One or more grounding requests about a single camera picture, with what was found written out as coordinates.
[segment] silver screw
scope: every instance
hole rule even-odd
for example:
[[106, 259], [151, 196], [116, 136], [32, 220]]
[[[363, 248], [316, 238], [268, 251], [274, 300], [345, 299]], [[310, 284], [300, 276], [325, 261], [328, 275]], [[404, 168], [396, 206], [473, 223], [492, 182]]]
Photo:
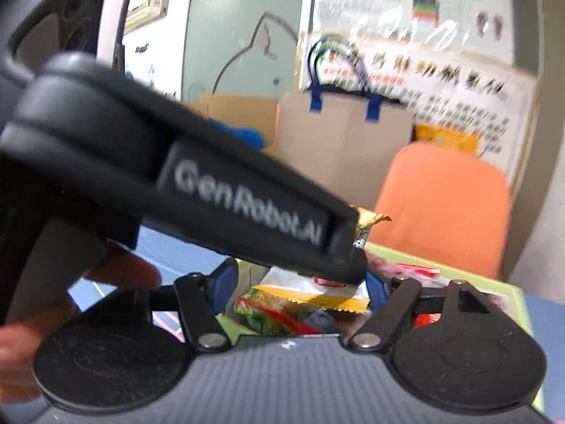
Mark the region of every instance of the silver screw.
[[360, 348], [375, 348], [381, 344], [381, 337], [374, 333], [359, 333], [352, 339]]
[[222, 347], [228, 339], [219, 333], [206, 333], [199, 337], [198, 343], [206, 349]]

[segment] paper bag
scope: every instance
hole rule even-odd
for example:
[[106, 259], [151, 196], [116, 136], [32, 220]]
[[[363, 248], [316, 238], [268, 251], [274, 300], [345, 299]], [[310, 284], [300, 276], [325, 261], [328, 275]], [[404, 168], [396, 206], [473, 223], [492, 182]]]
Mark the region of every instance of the paper bag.
[[309, 92], [282, 97], [280, 156], [349, 204], [373, 210], [392, 159], [411, 140], [412, 113], [383, 101], [372, 121], [364, 98], [323, 93], [320, 112], [310, 112], [311, 100]]

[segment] blue bag handle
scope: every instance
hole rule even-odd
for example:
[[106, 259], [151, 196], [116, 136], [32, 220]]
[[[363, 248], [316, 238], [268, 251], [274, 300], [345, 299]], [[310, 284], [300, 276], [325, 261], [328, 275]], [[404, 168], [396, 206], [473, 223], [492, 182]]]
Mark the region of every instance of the blue bag handle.
[[309, 78], [310, 78], [310, 81], [311, 81], [310, 89], [311, 89], [311, 94], [312, 94], [310, 111], [314, 111], [314, 112], [320, 112], [321, 111], [321, 93], [323, 92], [323, 87], [320, 84], [320, 79], [319, 79], [318, 72], [317, 72], [318, 64], [320, 63], [321, 58], [323, 57], [323, 55], [327, 51], [336, 50], [338, 52], [338, 54], [340, 54], [343, 58], [345, 58], [347, 60], [349, 65], [354, 70], [355, 74], [360, 78], [360, 80], [362, 82], [362, 88], [363, 88], [363, 91], [365, 93], [365, 97], [368, 98], [367, 120], [375, 121], [375, 122], [378, 121], [379, 120], [381, 99], [377, 94], [375, 94], [371, 90], [371, 86], [370, 86], [369, 80], [368, 80], [368, 75], [367, 75], [367, 72], [366, 72], [365, 67], [364, 67], [362, 62], [359, 61], [359, 62], [357, 62], [357, 64], [354, 64], [352, 62], [351, 58], [349, 58], [349, 56], [347, 55], [347, 53], [344, 50], [340, 49], [340, 47], [337, 47], [337, 48], [336, 47], [328, 47], [326, 49], [320, 50], [316, 54], [316, 58], [314, 60], [314, 66], [312, 66], [312, 56], [314, 54], [314, 51], [316, 50], [318, 45], [324, 43], [325, 41], [336, 41], [336, 42], [341, 43], [341, 44], [349, 43], [349, 40], [347, 40], [346, 38], [343, 38], [342, 36], [328, 35], [328, 36], [323, 36], [322, 38], [320, 38], [310, 48], [310, 51], [308, 53], [308, 58], [307, 58], [307, 69], [308, 69], [308, 75], [309, 75]]

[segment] white wall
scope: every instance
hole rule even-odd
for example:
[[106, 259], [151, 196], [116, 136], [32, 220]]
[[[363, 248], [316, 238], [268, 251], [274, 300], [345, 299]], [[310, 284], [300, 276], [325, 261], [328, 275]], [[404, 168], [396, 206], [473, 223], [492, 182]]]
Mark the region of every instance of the white wall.
[[[190, 0], [169, 0], [167, 15], [150, 24], [129, 32], [123, 38], [125, 47], [125, 63], [153, 64], [155, 68], [155, 89], [173, 94], [180, 99], [183, 77], [184, 43], [186, 37], [186, 21]], [[149, 43], [149, 49], [143, 54], [136, 54], [138, 46]]]

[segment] black device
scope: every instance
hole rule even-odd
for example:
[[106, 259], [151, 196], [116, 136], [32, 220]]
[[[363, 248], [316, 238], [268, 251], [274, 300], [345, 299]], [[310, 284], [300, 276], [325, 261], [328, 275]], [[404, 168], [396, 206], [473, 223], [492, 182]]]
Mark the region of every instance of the black device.
[[[340, 199], [87, 53], [46, 62], [49, 49], [22, 48], [40, 26], [63, 50], [94, 52], [102, 2], [2, 1], [3, 323], [48, 307], [108, 240], [135, 247], [140, 222], [265, 265], [382, 280], [352, 247], [357, 214]], [[232, 342], [214, 315], [236, 277], [228, 260], [210, 277], [117, 290], [66, 324], [36, 356], [54, 408], [35, 422], [548, 422], [530, 406], [543, 352], [467, 283], [393, 280], [347, 344]], [[186, 343], [151, 324], [159, 310], [179, 312]], [[442, 317], [412, 330], [424, 313]]]

